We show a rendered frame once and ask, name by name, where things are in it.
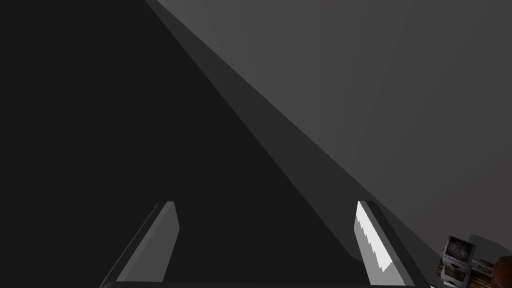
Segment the grey and brown cabinet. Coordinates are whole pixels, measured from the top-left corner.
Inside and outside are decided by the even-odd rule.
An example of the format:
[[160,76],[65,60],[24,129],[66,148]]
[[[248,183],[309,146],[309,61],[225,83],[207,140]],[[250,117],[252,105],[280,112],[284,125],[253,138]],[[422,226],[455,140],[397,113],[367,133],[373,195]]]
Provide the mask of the grey and brown cabinet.
[[512,288],[512,251],[478,235],[448,236],[437,267],[443,288]]

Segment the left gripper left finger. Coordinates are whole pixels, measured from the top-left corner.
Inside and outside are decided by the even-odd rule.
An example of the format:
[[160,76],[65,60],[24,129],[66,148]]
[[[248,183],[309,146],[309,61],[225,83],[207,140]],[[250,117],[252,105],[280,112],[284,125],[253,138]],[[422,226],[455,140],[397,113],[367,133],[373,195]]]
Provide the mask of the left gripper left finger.
[[156,204],[102,284],[163,282],[179,230],[175,203]]

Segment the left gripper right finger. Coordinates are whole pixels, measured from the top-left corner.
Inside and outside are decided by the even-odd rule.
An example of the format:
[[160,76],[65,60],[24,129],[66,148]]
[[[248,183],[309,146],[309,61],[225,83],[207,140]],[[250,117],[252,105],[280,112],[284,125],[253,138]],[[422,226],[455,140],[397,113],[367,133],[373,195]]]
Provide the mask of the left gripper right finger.
[[375,202],[357,202],[353,229],[372,286],[430,285]]

